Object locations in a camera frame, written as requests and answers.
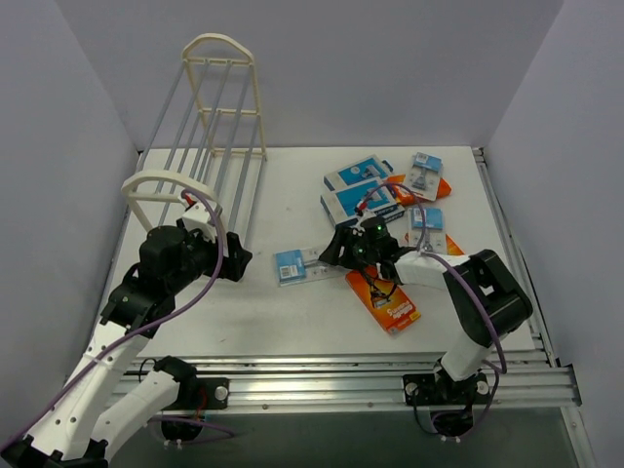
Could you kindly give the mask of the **orange Gillette Fusion box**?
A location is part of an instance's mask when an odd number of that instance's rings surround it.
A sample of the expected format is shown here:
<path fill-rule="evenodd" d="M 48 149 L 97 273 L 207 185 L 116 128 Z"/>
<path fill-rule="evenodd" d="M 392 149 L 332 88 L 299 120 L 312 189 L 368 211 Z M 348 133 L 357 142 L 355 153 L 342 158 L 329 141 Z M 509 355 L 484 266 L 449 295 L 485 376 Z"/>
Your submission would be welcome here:
<path fill-rule="evenodd" d="M 395 283 L 379 278 L 372 267 L 365 270 L 365 275 L 352 270 L 345 275 L 345 280 L 389 335 L 399 334 L 420 319 L 419 310 L 406 293 Z"/>

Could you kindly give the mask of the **lower blue Harry's box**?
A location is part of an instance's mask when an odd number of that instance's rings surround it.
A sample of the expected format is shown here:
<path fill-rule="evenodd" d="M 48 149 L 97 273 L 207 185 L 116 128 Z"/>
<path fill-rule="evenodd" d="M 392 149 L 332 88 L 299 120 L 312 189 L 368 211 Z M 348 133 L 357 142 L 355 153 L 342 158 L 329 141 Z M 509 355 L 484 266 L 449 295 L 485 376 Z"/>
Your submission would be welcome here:
<path fill-rule="evenodd" d="M 354 225 L 360 219 L 359 213 L 380 215 L 386 222 L 402 217 L 405 209 L 382 183 L 375 177 L 323 193 L 320 202 L 332 226 Z"/>

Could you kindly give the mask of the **upper blue Harry's box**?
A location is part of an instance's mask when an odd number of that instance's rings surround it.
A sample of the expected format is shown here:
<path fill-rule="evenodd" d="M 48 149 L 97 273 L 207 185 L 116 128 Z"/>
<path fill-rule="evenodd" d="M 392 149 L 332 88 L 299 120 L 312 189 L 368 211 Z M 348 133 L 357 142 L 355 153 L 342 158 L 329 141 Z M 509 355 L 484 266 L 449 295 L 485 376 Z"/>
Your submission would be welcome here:
<path fill-rule="evenodd" d="M 394 174 L 393 167 L 387 160 L 372 154 L 353 162 L 323 177 L 323 183 L 330 191 L 349 187 L 370 178 L 385 179 Z"/>

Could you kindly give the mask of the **cream metal-rod shelf rack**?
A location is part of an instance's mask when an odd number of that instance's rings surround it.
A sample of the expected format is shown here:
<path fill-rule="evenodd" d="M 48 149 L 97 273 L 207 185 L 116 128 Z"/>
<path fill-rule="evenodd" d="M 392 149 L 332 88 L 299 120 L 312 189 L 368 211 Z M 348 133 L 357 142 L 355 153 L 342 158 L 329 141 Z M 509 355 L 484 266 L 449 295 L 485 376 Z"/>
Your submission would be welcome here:
<path fill-rule="evenodd" d="M 247 247 L 266 161 L 254 55 L 228 35 L 204 33 L 182 49 L 175 79 L 122 193 L 138 224 L 150 230 L 181 216 L 182 190 L 200 191 Z"/>

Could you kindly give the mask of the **blue Gillette razor blister pack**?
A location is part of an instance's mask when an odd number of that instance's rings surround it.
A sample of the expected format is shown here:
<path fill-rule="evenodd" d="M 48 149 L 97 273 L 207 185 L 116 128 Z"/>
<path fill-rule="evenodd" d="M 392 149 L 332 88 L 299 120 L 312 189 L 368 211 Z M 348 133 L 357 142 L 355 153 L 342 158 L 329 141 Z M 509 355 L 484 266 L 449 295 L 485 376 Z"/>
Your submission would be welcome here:
<path fill-rule="evenodd" d="M 273 255 L 280 287 L 304 284 L 344 276 L 347 270 L 320 260 L 323 247 L 294 249 Z"/>

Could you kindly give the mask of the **aluminium rail frame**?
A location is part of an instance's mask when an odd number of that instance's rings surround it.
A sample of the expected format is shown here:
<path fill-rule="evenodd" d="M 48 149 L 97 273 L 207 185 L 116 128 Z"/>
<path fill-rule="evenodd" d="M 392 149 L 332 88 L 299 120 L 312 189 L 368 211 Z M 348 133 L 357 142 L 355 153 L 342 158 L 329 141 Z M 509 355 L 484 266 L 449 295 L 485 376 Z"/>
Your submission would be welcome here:
<path fill-rule="evenodd" d="M 450 237 L 468 254 L 499 253 L 529 293 L 502 216 L 469 146 L 269 148 L 250 157 L 235 231 L 253 260 L 240 283 L 218 281 L 191 310 L 164 325 L 129 366 L 105 408 L 138 386 L 145 357 L 175 355 L 205 377 L 230 380 L 228 412 L 407 409 L 402 377 L 430 371 L 459 334 L 448 295 L 405 287 L 421 318 L 384 332 L 350 290 L 333 280 L 279 287 L 273 255 L 327 245 L 332 225 L 320 204 L 325 173 L 376 154 L 396 171 L 416 152 L 440 157 L 452 194 L 441 201 Z M 493 409 L 577 407 L 571 368 L 556 366 L 537 318 L 504 340 L 508 373 Z"/>

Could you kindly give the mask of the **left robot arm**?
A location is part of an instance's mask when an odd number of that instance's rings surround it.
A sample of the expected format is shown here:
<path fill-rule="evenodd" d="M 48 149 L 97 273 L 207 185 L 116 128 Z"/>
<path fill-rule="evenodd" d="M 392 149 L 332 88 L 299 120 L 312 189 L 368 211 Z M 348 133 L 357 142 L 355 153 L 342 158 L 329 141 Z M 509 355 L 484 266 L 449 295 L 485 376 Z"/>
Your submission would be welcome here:
<path fill-rule="evenodd" d="M 253 255 L 237 234 L 159 226 L 139 261 L 110 294 L 79 364 L 37 419 L 1 448 L 12 467 L 105 467 L 157 412 L 204 404 L 196 369 L 166 356 L 112 407 L 107 402 L 128 366 L 157 330 L 180 315 L 176 295 L 203 276 L 238 282 Z"/>

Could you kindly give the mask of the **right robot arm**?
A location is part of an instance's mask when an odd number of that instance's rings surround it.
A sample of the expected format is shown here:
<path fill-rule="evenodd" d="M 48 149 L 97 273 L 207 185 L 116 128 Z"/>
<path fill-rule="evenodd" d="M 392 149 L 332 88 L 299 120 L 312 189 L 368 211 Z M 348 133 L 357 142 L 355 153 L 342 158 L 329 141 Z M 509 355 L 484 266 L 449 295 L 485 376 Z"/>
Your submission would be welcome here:
<path fill-rule="evenodd" d="M 499 358 L 498 371 L 506 372 L 502 340 L 533 313 L 527 294 L 496 252 L 447 255 L 402 246 L 379 216 L 357 227 L 336 227 L 320 260 L 362 273 L 368 282 L 372 269 L 395 286 L 419 285 L 448 293 L 461 332 L 432 380 L 436 396 L 448 403 L 467 392 L 468 379 L 492 351 Z"/>

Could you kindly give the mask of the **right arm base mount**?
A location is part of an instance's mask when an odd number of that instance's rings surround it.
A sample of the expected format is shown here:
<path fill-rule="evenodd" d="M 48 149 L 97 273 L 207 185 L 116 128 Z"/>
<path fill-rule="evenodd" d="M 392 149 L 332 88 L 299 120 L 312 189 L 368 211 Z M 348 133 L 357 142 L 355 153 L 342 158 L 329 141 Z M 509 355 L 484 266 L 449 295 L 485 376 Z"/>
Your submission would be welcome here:
<path fill-rule="evenodd" d="M 484 405 L 490 397 L 488 380 L 482 372 L 461 381 L 443 372 L 404 374 L 402 383 L 409 406 Z"/>

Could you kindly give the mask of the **blue harry's box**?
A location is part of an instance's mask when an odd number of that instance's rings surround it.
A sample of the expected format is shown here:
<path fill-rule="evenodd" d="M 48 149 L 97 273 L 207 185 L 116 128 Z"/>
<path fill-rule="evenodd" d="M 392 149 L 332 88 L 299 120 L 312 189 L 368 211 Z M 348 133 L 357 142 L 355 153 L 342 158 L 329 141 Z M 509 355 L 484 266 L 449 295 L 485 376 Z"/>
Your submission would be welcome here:
<path fill-rule="evenodd" d="M 372 154 L 353 162 L 323 177 L 323 183 L 330 191 L 349 187 L 370 178 L 385 179 L 394 174 L 393 167 L 387 160 Z"/>
<path fill-rule="evenodd" d="M 402 217 L 405 209 L 382 183 L 375 177 L 323 193 L 320 202 L 332 226 L 354 225 L 360 219 L 359 213 L 380 215 L 386 222 Z"/>

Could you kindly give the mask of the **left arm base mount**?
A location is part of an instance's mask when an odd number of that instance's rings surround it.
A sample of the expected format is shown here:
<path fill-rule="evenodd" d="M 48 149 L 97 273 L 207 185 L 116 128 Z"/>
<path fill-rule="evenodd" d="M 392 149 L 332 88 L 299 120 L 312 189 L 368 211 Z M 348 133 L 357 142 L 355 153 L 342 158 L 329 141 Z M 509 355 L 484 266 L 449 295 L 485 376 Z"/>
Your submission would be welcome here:
<path fill-rule="evenodd" d="M 151 371 L 167 371 L 179 382 L 178 395 L 163 410 L 185 410 L 202 413 L 204 410 L 225 410 L 228 407 L 229 379 L 223 376 L 200 376 L 195 366 L 180 358 L 145 358 L 138 369 L 138 382 Z"/>

